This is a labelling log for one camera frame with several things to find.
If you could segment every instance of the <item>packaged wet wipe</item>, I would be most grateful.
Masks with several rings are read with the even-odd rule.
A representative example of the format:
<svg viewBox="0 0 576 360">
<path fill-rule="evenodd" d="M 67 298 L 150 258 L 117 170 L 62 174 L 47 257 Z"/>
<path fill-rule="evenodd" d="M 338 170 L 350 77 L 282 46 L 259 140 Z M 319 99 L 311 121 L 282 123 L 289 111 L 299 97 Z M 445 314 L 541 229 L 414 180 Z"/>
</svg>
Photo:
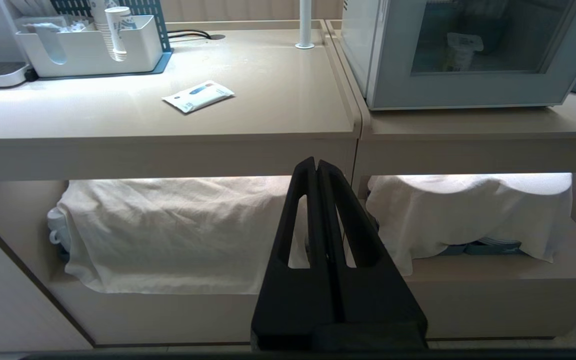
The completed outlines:
<svg viewBox="0 0 576 360">
<path fill-rule="evenodd" d="M 162 97 L 162 99 L 182 112 L 189 113 L 230 98 L 234 94 L 227 87 L 208 80 L 174 95 Z"/>
</svg>

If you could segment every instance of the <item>beige countertop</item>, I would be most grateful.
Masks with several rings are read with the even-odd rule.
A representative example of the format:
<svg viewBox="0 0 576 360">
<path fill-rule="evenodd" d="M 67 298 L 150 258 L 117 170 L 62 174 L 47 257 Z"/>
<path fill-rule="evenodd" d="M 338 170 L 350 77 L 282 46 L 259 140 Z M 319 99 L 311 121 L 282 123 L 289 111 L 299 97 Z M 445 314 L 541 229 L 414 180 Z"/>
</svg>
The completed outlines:
<svg viewBox="0 0 576 360">
<path fill-rule="evenodd" d="M 343 93 L 348 85 L 338 81 L 332 62 L 339 60 L 330 55 L 324 32 L 314 28 L 315 48 L 299 50 L 295 21 L 270 22 L 270 28 L 258 23 L 264 22 L 211 31 L 224 39 L 172 40 L 174 53 L 162 74 L 0 89 L 0 141 L 356 139 L 359 111 L 350 109 Z M 206 80 L 228 87 L 234 98 L 190 114 L 162 101 Z"/>
<path fill-rule="evenodd" d="M 553 107 L 371 111 L 370 118 L 376 139 L 576 139 L 576 94 Z"/>
</svg>

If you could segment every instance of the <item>cable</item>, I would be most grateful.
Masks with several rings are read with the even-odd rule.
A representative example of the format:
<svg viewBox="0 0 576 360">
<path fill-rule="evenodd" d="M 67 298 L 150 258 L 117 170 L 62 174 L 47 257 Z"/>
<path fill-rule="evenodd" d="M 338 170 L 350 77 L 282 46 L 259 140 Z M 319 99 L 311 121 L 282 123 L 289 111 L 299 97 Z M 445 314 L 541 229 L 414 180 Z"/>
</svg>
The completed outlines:
<svg viewBox="0 0 576 360">
<path fill-rule="evenodd" d="M 174 30 L 174 31 L 168 32 L 168 38 L 169 39 L 180 38 L 180 37 L 190 37 L 190 36 L 203 37 L 203 38 L 206 38 L 208 40 L 213 39 L 213 37 L 210 36 L 210 34 L 208 34 L 208 32 L 205 32 L 204 30 L 181 29 L 181 30 Z"/>
<path fill-rule="evenodd" d="M 177 39 L 177 38 L 183 38 L 183 37 L 200 37 L 200 38 L 204 38 L 204 39 L 208 39 L 210 40 L 210 37 L 204 35 L 204 34 L 199 34 L 199 33 L 193 33 L 193 32 L 186 32 L 185 34 L 174 34 L 174 35 L 168 35 L 169 39 Z"/>
</svg>

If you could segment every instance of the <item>wall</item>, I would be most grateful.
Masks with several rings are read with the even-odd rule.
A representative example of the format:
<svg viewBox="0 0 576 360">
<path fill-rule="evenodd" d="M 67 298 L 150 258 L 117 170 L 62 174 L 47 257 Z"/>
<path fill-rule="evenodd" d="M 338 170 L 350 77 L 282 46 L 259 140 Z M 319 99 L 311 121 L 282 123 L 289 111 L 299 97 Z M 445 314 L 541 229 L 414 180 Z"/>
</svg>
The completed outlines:
<svg viewBox="0 0 576 360">
<path fill-rule="evenodd" d="M 343 0 L 312 0 L 313 19 L 341 19 Z M 299 19 L 299 0 L 161 0 L 167 22 Z"/>
</svg>

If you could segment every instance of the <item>paper cup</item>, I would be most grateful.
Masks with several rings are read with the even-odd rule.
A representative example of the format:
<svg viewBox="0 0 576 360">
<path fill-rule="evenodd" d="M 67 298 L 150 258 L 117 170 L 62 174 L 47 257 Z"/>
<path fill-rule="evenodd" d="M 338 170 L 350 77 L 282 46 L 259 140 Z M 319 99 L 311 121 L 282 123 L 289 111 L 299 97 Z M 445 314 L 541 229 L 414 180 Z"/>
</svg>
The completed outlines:
<svg viewBox="0 0 576 360">
<path fill-rule="evenodd" d="M 126 52 L 121 30 L 137 29 L 130 7 L 117 6 L 105 9 L 105 16 L 110 26 L 110 36 L 112 36 L 112 45 L 115 52 Z"/>
<path fill-rule="evenodd" d="M 112 52 L 114 53 L 114 59 L 118 62 L 123 62 L 128 57 L 128 53 L 126 51 L 112 50 Z"/>
<path fill-rule="evenodd" d="M 106 9 L 115 8 L 119 5 L 115 0 L 88 0 L 90 14 L 97 24 L 107 24 Z"/>
<path fill-rule="evenodd" d="M 103 36 L 103 43 L 105 44 L 105 48 L 108 50 L 108 55 L 114 58 L 115 53 L 113 50 L 115 49 L 115 46 L 113 44 L 113 36 L 110 34 L 110 27 L 108 27 L 107 23 L 97 23 L 96 29 L 101 32 L 101 35 Z"/>
</svg>

